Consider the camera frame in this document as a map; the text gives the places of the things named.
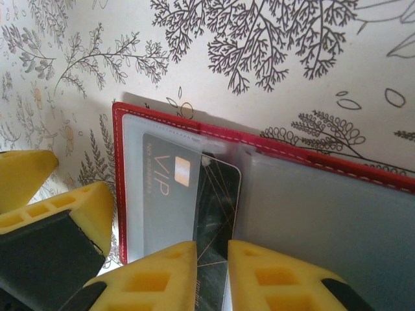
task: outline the card holder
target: card holder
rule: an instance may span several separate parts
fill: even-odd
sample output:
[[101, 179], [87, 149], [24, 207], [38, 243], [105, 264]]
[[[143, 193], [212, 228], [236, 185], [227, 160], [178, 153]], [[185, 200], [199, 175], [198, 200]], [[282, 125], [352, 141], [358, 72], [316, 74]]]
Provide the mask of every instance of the card holder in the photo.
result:
[[234, 238], [334, 271], [376, 310], [415, 304], [415, 180], [124, 103], [114, 104], [113, 120], [124, 263], [140, 256], [131, 236], [143, 224], [130, 209], [142, 196], [134, 150], [147, 132], [195, 152], [211, 148], [241, 171]]

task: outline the wallpaper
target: wallpaper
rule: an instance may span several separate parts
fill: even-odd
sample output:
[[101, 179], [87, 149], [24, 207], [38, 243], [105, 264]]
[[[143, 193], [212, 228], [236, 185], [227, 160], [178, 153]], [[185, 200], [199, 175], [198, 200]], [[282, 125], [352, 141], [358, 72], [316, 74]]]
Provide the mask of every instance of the wallpaper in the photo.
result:
[[34, 201], [115, 191], [114, 100], [415, 176], [415, 0], [0, 0], [0, 25], [0, 150], [60, 161]]

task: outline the red card holder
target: red card holder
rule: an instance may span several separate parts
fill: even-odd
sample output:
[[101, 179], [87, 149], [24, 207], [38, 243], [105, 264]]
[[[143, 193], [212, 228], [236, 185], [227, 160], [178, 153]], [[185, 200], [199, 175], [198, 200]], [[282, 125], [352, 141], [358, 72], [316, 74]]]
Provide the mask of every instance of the red card holder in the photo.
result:
[[187, 132], [215, 137], [234, 143], [244, 143], [254, 146], [257, 150], [270, 157], [277, 157], [287, 161], [340, 174], [349, 178], [361, 179], [368, 183], [375, 183], [384, 187], [404, 192], [415, 192], [415, 179], [385, 172], [377, 168], [360, 165], [351, 161], [338, 159], [329, 155], [304, 150], [289, 144], [272, 139], [259, 137], [249, 133], [231, 130], [212, 124], [206, 124], [184, 119], [174, 115], [161, 113], [147, 108], [140, 108], [124, 102], [113, 105], [113, 130], [115, 139], [115, 171], [117, 184], [117, 206], [119, 216], [120, 258], [123, 264], [127, 263], [126, 248], [126, 196], [125, 196], [125, 163], [123, 144], [123, 116], [134, 115], [158, 122]]

